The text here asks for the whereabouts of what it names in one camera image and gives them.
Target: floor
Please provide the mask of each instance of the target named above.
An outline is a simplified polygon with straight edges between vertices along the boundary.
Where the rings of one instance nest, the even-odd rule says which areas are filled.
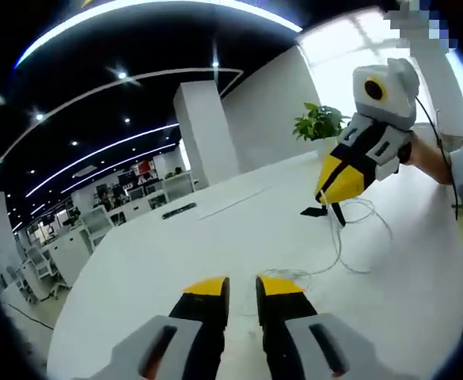
[[[461,242],[463,244],[463,210],[459,211],[457,224],[460,232]],[[59,318],[59,315],[64,307],[64,302],[66,302],[69,293],[70,291],[61,290],[58,299],[49,298],[43,302],[37,303],[34,306],[34,309],[40,321],[47,325],[55,327],[55,324],[57,323],[57,318]]]

